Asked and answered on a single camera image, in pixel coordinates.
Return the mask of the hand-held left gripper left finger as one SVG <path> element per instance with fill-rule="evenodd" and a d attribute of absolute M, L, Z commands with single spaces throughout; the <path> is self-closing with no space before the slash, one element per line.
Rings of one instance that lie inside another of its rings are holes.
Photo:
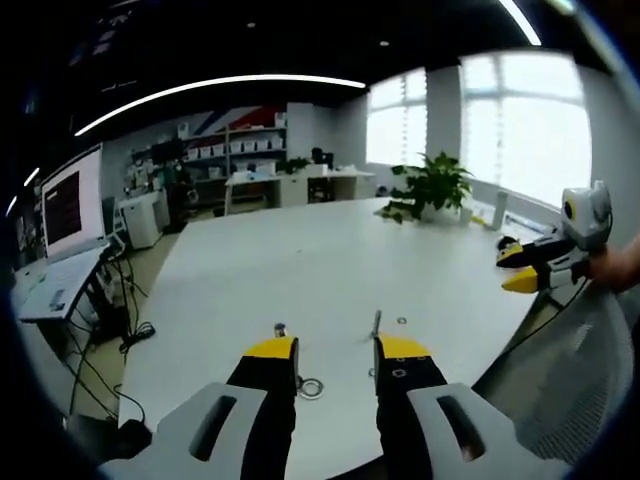
<path fill-rule="evenodd" d="M 107 479 L 282 479 L 295 428 L 298 340 L 252 346 L 229 379 L 213 382 L 157 425 L 130 459 L 100 466 Z"/>

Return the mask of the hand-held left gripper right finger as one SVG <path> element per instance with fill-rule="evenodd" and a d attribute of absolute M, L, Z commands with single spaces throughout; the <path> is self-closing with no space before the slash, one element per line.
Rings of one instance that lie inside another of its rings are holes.
<path fill-rule="evenodd" d="M 563 479 L 569 465 L 522 446 L 513 422 L 449 383 L 420 343 L 374 340 L 376 424 L 391 479 Z"/>

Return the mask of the person's right hand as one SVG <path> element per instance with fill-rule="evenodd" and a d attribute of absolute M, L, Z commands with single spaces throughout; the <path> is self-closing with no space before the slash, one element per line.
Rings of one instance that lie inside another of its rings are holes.
<path fill-rule="evenodd" d="M 589 259 L 590 278 L 611 291 L 620 293 L 639 284 L 639 245 L 621 251 L 605 249 Z"/>

